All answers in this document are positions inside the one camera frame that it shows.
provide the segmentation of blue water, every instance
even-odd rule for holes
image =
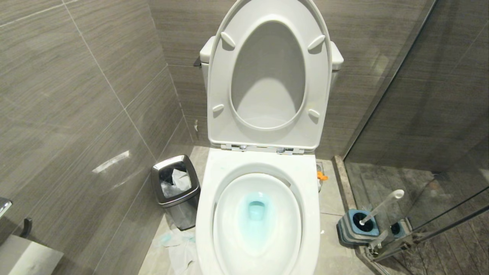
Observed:
[[[264,248],[273,229],[275,210],[269,196],[262,192],[247,194],[240,202],[238,222],[241,235],[251,250]]]

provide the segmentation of stainless steel trash can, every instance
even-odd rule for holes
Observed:
[[[179,230],[194,227],[200,185],[188,156],[176,156],[153,166],[151,182],[158,204],[172,217],[176,227]]]

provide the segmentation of toilet lid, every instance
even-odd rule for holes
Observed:
[[[214,213],[213,239],[227,275],[284,275],[292,270],[301,242],[298,203],[278,178],[251,173],[233,180]]]
[[[328,31],[311,0],[238,0],[209,61],[210,141],[315,149],[331,66]]]

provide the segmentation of toilet brush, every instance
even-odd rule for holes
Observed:
[[[383,202],[381,202],[370,214],[368,214],[363,220],[360,221],[361,225],[365,225],[366,222],[368,222],[372,217],[377,215],[384,207],[396,202],[397,200],[401,199],[404,196],[404,190],[402,189],[397,189],[392,191],[392,193],[385,198]]]

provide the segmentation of toilet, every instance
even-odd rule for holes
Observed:
[[[200,51],[212,144],[196,220],[204,275],[312,275],[314,149],[343,58],[312,0],[238,0]]]

